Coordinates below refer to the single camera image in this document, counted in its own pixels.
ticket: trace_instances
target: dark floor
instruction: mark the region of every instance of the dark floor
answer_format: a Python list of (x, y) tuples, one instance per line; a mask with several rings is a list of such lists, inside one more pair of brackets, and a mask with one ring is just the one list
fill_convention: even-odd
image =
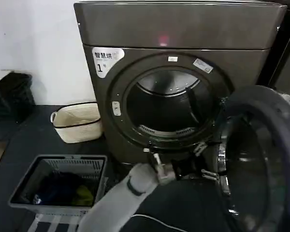
[(26, 232), (34, 214), (8, 205), (16, 185), (29, 165), (39, 154), (96, 154), (108, 153), (103, 138), (78, 143), (64, 143), (49, 122), (57, 106), (39, 106), (22, 124), (0, 122), (0, 141), (9, 141), (0, 161), (0, 232)]

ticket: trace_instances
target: white wall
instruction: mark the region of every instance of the white wall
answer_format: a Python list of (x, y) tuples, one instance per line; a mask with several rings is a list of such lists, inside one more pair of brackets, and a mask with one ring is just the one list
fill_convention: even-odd
[(75, 0), (0, 0), (0, 68), (31, 73), (37, 104), (95, 99)]

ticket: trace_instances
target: sticker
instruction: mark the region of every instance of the sticker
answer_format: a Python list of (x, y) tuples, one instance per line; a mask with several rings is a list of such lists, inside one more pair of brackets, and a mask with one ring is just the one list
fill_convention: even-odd
[(212, 66), (206, 64), (203, 60), (200, 60), (200, 59), (196, 59), (193, 65), (203, 70), (206, 73), (210, 73), (214, 69)]
[(94, 47), (92, 54), (100, 78), (105, 78), (110, 69), (125, 56), (123, 49), (112, 47)]
[(178, 57), (168, 57), (168, 62), (177, 62)]
[(120, 104), (117, 101), (112, 102), (113, 113), (115, 116), (121, 116)]

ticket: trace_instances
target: beige woven basket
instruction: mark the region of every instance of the beige woven basket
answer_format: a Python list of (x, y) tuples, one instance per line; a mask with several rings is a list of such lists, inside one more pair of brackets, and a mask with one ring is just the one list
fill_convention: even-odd
[(61, 107), (51, 114), (50, 121), (61, 139), (69, 144), (98, 139), (103, 133), (96, 102)]

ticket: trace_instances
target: plastic laundry basket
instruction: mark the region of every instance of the plastic laundry basket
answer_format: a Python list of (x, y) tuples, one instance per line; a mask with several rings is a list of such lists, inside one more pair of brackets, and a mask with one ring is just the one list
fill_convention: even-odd
[(73, 173), (87, 181), (94, 196), (99, 201), (105, 191), (106, 156), (97, 155), (39, 155), (20, 181), (10, 198), (9, 205), (25, 208), (38, 214), (82, 216), (90, 206), (56, 206), (33, 204), (32, 199), (42, 180), (51, 173)]
[(79, 143), (98, 139), (103, 133), (96, 102), (63, 106), (53, 112), (50, 121), (66, 143)]

